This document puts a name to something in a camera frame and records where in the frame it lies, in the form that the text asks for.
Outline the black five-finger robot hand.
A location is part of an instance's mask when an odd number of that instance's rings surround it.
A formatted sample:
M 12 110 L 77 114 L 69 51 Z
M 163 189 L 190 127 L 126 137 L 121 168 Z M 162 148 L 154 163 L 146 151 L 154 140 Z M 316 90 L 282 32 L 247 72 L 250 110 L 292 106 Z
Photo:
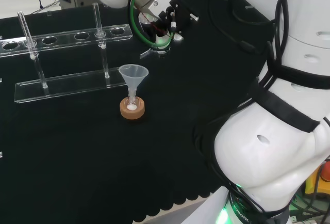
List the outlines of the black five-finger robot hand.
M 199 17 L 193 13 L 182 1 L 170 0 L 169 7 L 162 11 L 158 21 L 154 22 L 155 43 L 163 44 L 155 48 L 159 56 L 170 51 L 175 40 L 182 40 L 182 33 L 193 22 L 198 22 Z

